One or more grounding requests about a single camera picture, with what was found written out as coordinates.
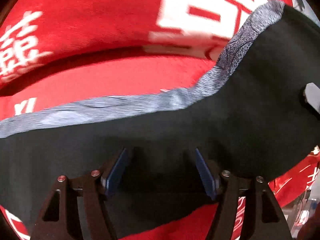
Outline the black pants grey waistband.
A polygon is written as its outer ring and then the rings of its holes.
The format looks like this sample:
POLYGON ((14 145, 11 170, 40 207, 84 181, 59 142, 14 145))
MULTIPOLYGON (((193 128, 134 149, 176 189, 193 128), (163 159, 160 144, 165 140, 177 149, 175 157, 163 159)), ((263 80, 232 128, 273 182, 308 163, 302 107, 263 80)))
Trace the black pants grey waistband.
MULTIPOLYGON (((178 222, 208 201, 217 210, 195 150, 241 178, 283 175, 319 142, 319 116, 303 99, 311 82, 319 86, 319 27, 271 0, 189 88, 99 96, 1 121, 1 195, 28 210, 34 229, 59 176, 86 175, 126 148, 117 187, 129 191, 135 218, 178 222)), ((195 219, 180 234, 206 239, 216 210, 208 225, 195 219)))

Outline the red sofa seat cover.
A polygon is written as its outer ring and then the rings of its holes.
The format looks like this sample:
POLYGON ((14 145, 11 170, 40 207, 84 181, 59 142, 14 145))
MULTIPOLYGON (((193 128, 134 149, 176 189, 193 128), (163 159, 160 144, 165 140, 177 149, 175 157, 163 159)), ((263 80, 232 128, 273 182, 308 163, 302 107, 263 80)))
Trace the red sofa seat cover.
MULTIPOLYGON (((39 112, 78 100, 99 96, 142 95, 189 88, 213 68, 218 61, 177 54, 147 54, 140 50, 112 50, 71 56, 45 66, 1 86, 1 121, 39 112)), ((319 174, 319 152, 312 146, 304 159, 268 182, 280 207, 308 191, 319 174)), ((202 202, 180 215, 174 222, 165 215, 158 221, 134 217, 134 203, 126 200, 129 191, 117 187, 106 206, 109 212, 128 215, 127 229, 117 239, 200 239, 180 231, 199 219, 208 225, 216 210, 212 201, 202 202)), ((31 239, 31 216, 25 207, 7 204, 1 195, 1 239, 31 239)), ((240 239, 241 228, 235 227, 232 239, 240 239)))

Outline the red sofa back cushion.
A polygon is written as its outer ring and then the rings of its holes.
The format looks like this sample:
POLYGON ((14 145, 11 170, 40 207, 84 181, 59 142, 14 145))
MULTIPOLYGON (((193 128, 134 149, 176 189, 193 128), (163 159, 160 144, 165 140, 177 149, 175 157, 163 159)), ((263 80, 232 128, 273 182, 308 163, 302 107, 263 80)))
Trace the red sofa back cushion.
POLYGON ((1 85, 52 61, 110 49, 214 61, 268 1, 17 0, 1 26, 1 85))

